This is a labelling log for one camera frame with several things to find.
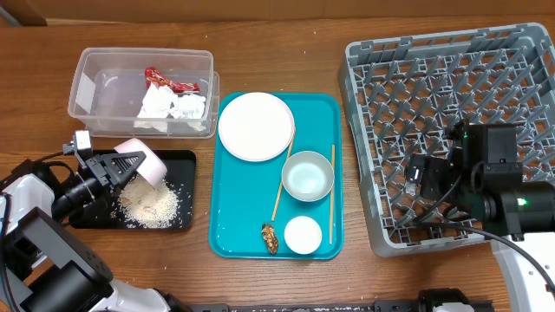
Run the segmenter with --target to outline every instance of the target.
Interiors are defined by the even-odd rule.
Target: plastic dish rack
[[[355,140],[373,251],[383,257],[483,242],[409,221],[432,202],[403,191],[412,153],[445,157],[443,129],[513,123],[525,181],[555,182],[555,59],[537,23],[353,42],[339,85]],[[440,206],[427,221],[441,222]],[[480,227],[476,221],[465,225]]]

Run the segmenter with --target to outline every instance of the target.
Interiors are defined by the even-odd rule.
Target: cable
[[[6,295],[8,307],[13,311],[19,312],[20,310],[16,303],[16,299],[14,299],[14,294],[11,292],[10,281],[8,281],[8,269],[6,268],[6,261],[3,257],[3,240],[6,238],[10,223],[11,195],[4,192],[2,192],[1,195],[4,197],[6,204],[3,209],[2,232],[0,232],[0,276],[2,277],[2,288]]]
[[[528,260],[528,262],[534,267],[536,268],[536,270],[538,270],[539,274],[545,279],[545,282],[547,283],[547,286],[549,287],[549,291],[551,291],[552,295],[555,297],[555,283],[553,283],[553,280],[549,277],[549,275],[547,274],[547,272],[545,272],[544,268],[536,261],[536,259],[534,259],[532,256],[530,256],[530,254],[528,254],[526,251],[524,251],[522,248],[520,248],[517,244],[511,242],[510,240],[503,238],[503,237],[499,237],[495,234],[492,234],[490,232],[486,232],[483,230],[478,230],[478,229],[474,229],[472,227],[468,227],[468,226],[464,226],[464,225],[458,225],[458,224],[445,224],[445,223],[432,223],[432,222],[422,222],[419,224],[415,224],[415,226],[421,226],[421,227],[439,227],[439,228],[445,228],[445,229],[454,229],[457,231],[468,231],[471,233],[476,233],[476,234],[480,234],[483,237],[487,237],[490,239],[494,239],[502,244],[505,244],[506,246],[512,248],[513,250],[515,250],[516,252],[518,252],[522,257],[524,257],[526,260]]]
[[[35,161],[36,162],[44,161],[44,160],[51,159],[51,158],[58,157],[58,156],[62,156],[62,155],[63,155],[63,152],[53,153],[53,154],[50,154],[48,156],[44,156],[41,159],[37,159]]]
[[[451,193],[453,192],[453,190],[455,188],[457,188],[457,186],[459,185],[460,181],[462,180],[462,175],[460,175],[453,183],[453,185],[451,185],[451,188],[445,192],[445,194],[443,194],[443,196],[436,201],[433,205],[431,205],[430,207],[428,207],[423,213],[419,214],[418,216],[416,216],[416,218],[413,219],[413,223],[419,222],[420,220],[422,220],[423,218],[427,217],[432,211],[435,210],[435,208],[437,208],[439,205],[441,205],[441,203],[443,203],[443,201],[445,199],[447,199],[449,197],[449,195],[451,195]]]

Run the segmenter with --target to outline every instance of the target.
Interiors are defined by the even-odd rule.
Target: food scrap
[[[275,255],[278,252],[279,242],[274,227],[271,224],[262,225],[262,238],[266,242],[268,251]]]

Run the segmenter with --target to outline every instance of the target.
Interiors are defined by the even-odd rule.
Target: small white bowl
[[[321,154],[299,152],[285,161],[281,179],[293,198],[313,202],[330,192],[334,172],[330,162]]]
[[[322,229],[313,218],[301,216],[293,218],[285,226],[285,243],[293,252],[308,255],[316,251],[322,243]]]

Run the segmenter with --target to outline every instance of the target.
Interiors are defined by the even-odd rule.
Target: wood grain surface
[[[67,113],[81,52],[88,47],[206,49],[222,98],[236,91],[320,92],[340,101],[337,71],[348,43],[555,16],[376,18],[306,22],[101,25],[0,29],[0,176],[25,158],[58,152],[83,124]],[[230,305],[373,302],[416,298],[421,289],[459,288],[508,311],[506,287],[489,244],[410,257],[370,249],[350,130],[342,119],[345,244],[326,262],[231,260],[208,244],[215,139],[146,140],[153,149],[190,149],[198,159],[194,220],[188,231],[70,230],[98,252],[114,276],[163,289],[187,303]],[[94,139],[97,149],[122,139]]]

